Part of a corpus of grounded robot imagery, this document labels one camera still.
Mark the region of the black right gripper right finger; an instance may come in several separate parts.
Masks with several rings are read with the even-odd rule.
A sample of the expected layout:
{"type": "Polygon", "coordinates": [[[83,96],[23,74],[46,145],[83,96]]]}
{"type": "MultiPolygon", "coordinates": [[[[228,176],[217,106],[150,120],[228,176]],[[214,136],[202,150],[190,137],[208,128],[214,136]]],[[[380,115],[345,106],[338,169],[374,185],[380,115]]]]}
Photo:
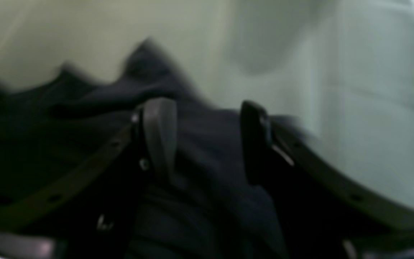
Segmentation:
{"type": "Polygon", "coordinates": [[[271,196],[291,259],[414,259],[414,210],[349,179],[281,116],[240,109],[248,182],[271,196]]]}

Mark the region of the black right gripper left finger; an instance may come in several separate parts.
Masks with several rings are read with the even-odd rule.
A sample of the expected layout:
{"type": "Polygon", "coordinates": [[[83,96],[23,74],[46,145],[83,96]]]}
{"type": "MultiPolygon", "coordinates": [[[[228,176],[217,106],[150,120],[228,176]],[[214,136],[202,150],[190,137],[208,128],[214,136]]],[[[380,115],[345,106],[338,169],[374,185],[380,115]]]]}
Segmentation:
{"type": "Polygon", "coordinates": [[[173,178],[177,104],[154,98],[82,153],[48,126],[0,142],[0,259],[122,259],[143,192],[173,178]]]}

